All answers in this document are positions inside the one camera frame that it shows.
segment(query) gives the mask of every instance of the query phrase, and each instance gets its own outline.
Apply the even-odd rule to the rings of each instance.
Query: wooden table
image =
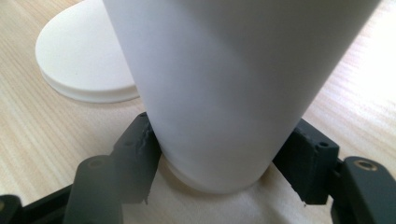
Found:
[[[42,78],[35,40],[77,0],[0,2],[0,194],[31,203],[73,182],[78,164],[108,154],[145,110],[140,99],[96,105],[63,97]],[[304,118],[341,146],[396,176],[396,2],[383,1]],[[331,223],[305,206],[271,165],[254,186],[206,195],[182,185],[161,160],[149,204],[124,205],[126,223]]]

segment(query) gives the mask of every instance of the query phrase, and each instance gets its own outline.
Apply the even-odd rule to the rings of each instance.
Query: black plastic part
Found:
[[[114,161],[109,156],[96,156],[83,161],[76,172],[64,223],[122,223],[115,174]]]
[[[23,207],[28,223],[62,223],[72,186],[60,189],[45,198]]]
[[[396,223],[396,182],[381,164],[349,157],[329,180],[333,223]]]
[[[339,146],[301,119],[273,162],[301,200],[325,204],[326,178],[337,163]]]
[[[0,223],[26,223],[19,197],[15,195],[2,195],[0,197]]]
[[[111,153],[111,157],[117,161],[117,178],[123,203],[147,201],[161,154],[149,118],[146,113],[142,113],[122,134]]]

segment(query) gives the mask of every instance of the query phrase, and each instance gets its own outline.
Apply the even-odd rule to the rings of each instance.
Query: white disc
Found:
[[[35,43],[44,79],[70,98],[114,103],[138,97],[101,0],[85,0],[55,16]]]

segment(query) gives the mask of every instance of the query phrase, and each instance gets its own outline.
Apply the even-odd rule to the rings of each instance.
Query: white cylinder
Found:
[[[105,0],[163,154],[227,193],[266,170],[371,0]]]

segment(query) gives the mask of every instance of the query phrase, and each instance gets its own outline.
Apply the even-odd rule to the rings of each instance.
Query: light wood surface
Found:
[[[111,152],[144,111],[140,99],[77,102],[54,91],[35,62],[44,25],[77,0],[0,1],[0,194],[31,203],[73,182],[78,164]],[[383,1],[304,118],[341,146],[396,176],[396,2]],[[126,223],[331,223],[330,205],[305,206],[271,165],[254,186],[206,195],[161,160],[148,205],[124,205]]]

